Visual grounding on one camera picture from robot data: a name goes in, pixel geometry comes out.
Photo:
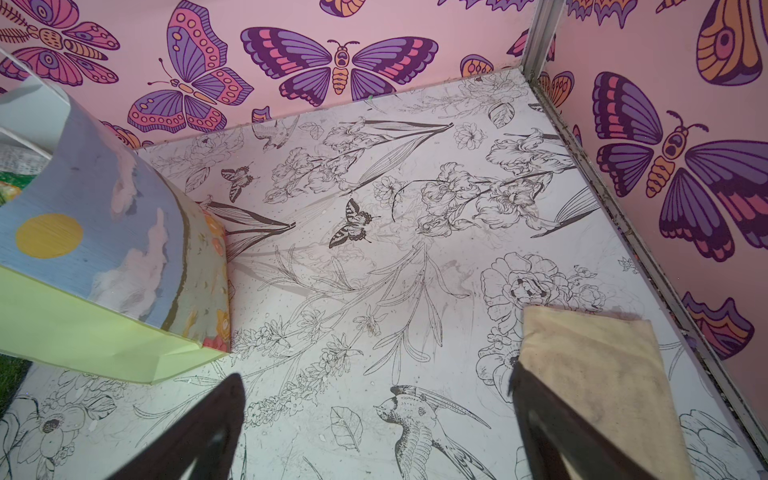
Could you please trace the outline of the green snack packet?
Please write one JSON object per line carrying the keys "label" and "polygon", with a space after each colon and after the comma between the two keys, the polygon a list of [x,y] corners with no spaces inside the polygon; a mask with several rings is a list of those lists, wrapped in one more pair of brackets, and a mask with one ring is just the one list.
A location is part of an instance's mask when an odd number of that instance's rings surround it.
{"label": "green snack packet", "polygon": [[1,205],[18,197],[50,160],[26,147],[1,144]]}

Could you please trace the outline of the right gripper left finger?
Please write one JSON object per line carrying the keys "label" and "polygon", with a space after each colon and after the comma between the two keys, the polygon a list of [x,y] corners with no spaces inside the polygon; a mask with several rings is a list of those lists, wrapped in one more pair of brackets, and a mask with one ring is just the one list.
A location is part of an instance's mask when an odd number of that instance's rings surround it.
{"label": "right gripper left finger", "polygon": [[234,373],[111,477],[228,479],[244,414],[244,384]]}

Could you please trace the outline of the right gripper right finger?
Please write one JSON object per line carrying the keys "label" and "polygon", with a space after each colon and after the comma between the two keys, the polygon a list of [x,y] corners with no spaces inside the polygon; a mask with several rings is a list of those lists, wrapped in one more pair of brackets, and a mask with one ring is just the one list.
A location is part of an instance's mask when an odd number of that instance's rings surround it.
{"label": "right gripper right finger", "polygon": [[652,479],[629,454],[626,415],[583,416],[519,361],[509,380],[515,416],[534,479]]}

